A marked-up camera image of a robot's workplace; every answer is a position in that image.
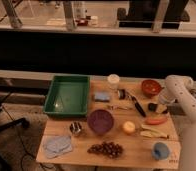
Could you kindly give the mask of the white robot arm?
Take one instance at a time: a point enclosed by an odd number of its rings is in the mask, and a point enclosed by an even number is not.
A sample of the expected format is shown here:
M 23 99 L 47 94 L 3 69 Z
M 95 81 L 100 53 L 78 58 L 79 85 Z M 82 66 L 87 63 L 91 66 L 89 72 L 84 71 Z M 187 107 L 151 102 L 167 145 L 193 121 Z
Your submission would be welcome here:
M 171 104 L 177 100 L 191 121 L 191 125 L 183 132 L 179 171 L 196 171 L 196 98 L 189 92 L 193 87 L 193 79 L 189 76 L 169 75 L 164 85 L 158 101 Z

